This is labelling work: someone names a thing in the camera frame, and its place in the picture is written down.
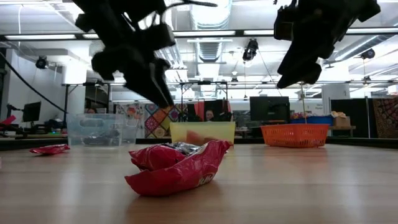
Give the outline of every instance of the orange basket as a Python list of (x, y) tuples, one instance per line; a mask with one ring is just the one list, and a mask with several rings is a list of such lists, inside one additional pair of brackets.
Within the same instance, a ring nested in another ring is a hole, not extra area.
[(310, 148), (324, 146), (329, 124), (280, 124), (261, 126), (269, 146)]

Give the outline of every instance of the computer monitor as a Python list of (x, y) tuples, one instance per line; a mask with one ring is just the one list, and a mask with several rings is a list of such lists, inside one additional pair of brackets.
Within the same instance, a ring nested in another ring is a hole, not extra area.
[(252, 121), (290, 120), (289, 97), (254, 96), (250, 97), (250, 118)]
[(40, 119), (40, 108), (42, 102), (29, 103), (24, 106), (24, 115), (22, 116), (23, 122), (33, 122)]

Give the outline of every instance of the blue bin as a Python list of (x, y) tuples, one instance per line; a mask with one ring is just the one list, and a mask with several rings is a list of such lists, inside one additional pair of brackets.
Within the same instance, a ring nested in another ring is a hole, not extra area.
[[(305, 124), (305, 119), (304, 118), (291, 119), (290, 123)], [(333, 126), (333, 117), (332, 116), (312, 116), (312, 117), (307, 118), (307, 124), (329, 124), (329, 126)]]

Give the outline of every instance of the cardboard box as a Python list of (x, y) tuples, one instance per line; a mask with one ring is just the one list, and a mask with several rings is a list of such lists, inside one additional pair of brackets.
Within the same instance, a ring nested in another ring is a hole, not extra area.
[(351, 127), (351, 121), (349, 119), (349, 117), (346, 118), (334, 118), (333, 120), (333, 125), (335, 127)]

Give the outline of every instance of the clear plastic bin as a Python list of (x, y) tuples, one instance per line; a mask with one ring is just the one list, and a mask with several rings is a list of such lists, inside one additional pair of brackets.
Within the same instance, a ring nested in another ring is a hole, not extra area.
[(225, 140), (232, 144), (235, 139), (235, 122), (173, 122), (170, 123), (172, 142), (191, 141), (198, 134), (205, 142), (208, 140)]
[(135, 144), (137, 138), (139, 120), (128, 118), (124, 122), (122, 142), (126, 144)]
[(68, 114), (67, 125), (69, 146), (118, 147), (125, 119), (121, 114)]

